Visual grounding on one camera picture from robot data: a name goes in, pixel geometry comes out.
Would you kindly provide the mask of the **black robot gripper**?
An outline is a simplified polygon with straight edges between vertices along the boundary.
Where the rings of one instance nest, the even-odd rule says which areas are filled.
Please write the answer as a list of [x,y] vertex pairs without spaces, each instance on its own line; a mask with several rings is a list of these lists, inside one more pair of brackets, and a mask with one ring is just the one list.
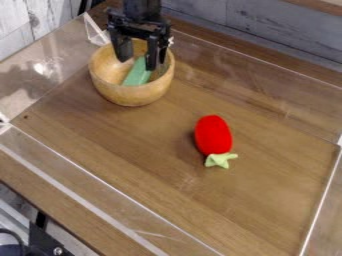
[[123,0],[120,8],[107,9],[107,30],[116,58],[125,62],[133,55],[132,38],[147,40],[145,69],[164,63],[171,23],[162,16],[162,0]]

